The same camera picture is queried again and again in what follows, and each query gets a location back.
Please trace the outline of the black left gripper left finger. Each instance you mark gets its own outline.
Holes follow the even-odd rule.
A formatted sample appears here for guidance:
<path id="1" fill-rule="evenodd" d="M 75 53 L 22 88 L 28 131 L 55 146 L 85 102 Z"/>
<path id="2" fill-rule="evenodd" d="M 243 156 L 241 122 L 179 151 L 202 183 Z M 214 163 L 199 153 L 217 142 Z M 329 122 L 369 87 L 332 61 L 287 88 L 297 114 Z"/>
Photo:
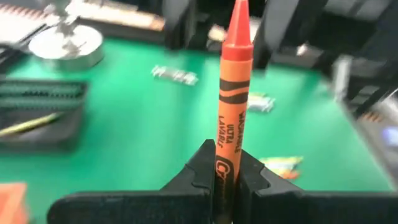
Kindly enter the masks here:
<path id="1" fill-rule="evenodd" d="M 76 192 L 56 200 L 49 224 L 211 224 L 215 142 L 207 139 L 159 190 Z"/>

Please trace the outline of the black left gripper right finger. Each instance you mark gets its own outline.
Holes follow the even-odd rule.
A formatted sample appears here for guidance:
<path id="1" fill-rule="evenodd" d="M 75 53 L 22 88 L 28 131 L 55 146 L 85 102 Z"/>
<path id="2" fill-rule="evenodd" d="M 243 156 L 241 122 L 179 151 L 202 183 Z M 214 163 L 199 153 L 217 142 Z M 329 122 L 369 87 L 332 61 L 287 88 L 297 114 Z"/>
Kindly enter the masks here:
<path id="1" fill-rule="evenodd" d="M 303 190 L 243 152 L 233 222 L 397 224 L 397 194 Z"/>

